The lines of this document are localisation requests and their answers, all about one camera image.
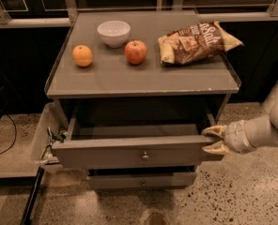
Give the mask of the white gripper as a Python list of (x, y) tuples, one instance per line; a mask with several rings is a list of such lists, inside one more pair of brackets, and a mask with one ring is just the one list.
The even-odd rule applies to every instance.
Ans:
[(244, 120), (232, 122), (229, 125), (207, 127), (202, 130), (201, 134), (224, 138), (224, 142), (218, 141), (212, 145), (202, 147), (204, 152), (213, 155), (227, 155), (229, 149), (240, 154), (250, 153), (255, 150), (246, 136)]

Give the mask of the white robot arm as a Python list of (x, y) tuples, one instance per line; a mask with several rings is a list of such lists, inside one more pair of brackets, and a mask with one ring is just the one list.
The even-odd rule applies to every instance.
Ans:
[(204, 146), (203, 151), (215, 155), (231, 152), (246, 154), (260, 147), (278, 147), (278, 81), (270, 90), (262, 108), (266, 113), (260, 117), (203, 129), (204, 136), (220, 138), (218, 142)]

